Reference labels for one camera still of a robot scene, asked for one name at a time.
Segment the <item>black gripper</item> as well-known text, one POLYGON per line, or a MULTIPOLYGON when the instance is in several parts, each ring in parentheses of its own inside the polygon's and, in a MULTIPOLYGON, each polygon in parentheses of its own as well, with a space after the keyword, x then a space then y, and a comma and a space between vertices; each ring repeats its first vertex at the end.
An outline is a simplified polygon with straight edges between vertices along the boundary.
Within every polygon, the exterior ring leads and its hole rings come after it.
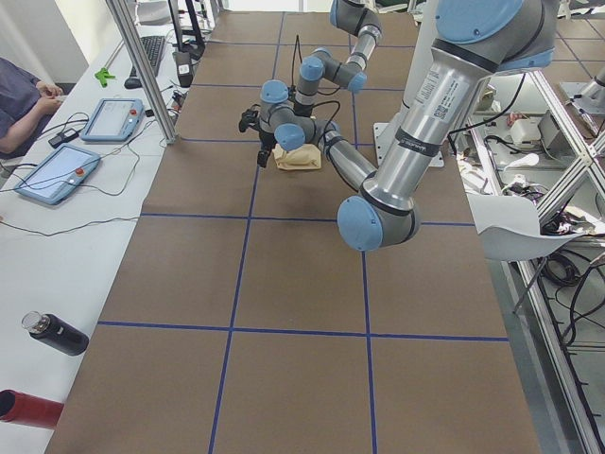
POLYGON ((260 167, 266 167, 270 153, 277 145, 277 140, 273 132, 264 130, 259 131, 259 138, 262 144, 262 149, 260 149, 257 154, 257 165, 260 167))
POLYGON ((314 109, 315 99, 312 96, 296 96, 294 98, 294 113, 297 116, 310 117, 314 109))

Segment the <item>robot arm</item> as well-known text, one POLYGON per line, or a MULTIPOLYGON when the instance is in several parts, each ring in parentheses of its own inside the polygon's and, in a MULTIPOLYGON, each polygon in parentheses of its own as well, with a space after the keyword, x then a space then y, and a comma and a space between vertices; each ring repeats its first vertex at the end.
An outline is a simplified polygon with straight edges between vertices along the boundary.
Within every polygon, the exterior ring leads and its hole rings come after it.
POLYGON ((329 17, 330 23, 354 37, 355 43, 348 48, 347 58, 344 51, 334 54, 323 46, 302 59, 293 98, 294 112, 300 116, 311 116, 323 81, 353 94, 360 92, 368 80, 369 59, 382 40, 380 19, 367 1, 333 1, 329 17))
POLYGON ((385 157, 374 166, 334 122, 311 115, 322 80, 353 93, 364 87, 368 60, 383 36, 379 16, 366 3, 336 1, 330 21, 356 37, 354 50, 346 61, 315 50, 303 60, 295 89, 278 79, 263 84, 255 124, 263 144, 258 158, 265 161, 274 147, 317 147, 354 191, 337 211, 344 241, 362 252, 406 242, 420 226, 414 192, 463 110, 476 99, 479 83, 497 73, 548 66, 558 11, 555 1, 440 1, 423 18, 436 26, 431 65, 385 157))

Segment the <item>person's forearm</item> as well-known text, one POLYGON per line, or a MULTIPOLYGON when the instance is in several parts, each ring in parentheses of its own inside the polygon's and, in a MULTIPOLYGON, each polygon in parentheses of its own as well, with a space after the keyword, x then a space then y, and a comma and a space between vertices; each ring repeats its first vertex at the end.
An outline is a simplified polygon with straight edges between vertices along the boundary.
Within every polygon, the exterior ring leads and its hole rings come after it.
POLYGON ((32 135, 36 130, 39 121, 39 109, 34 107, 24 117, 14 123, 1 138, 1 152, 4 154, 14 152, 32 135))

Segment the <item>person's hand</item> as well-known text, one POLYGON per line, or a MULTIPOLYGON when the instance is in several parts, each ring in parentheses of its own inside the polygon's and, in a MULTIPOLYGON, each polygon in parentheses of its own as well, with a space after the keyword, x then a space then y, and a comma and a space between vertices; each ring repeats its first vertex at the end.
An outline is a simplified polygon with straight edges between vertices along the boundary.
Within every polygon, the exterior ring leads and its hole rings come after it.
POLYGON ((39 114, 54 114, 61 106, 63 90, 61 87, 39 80, 35 84, 40 98, 35 104, 35 111, 39 114))

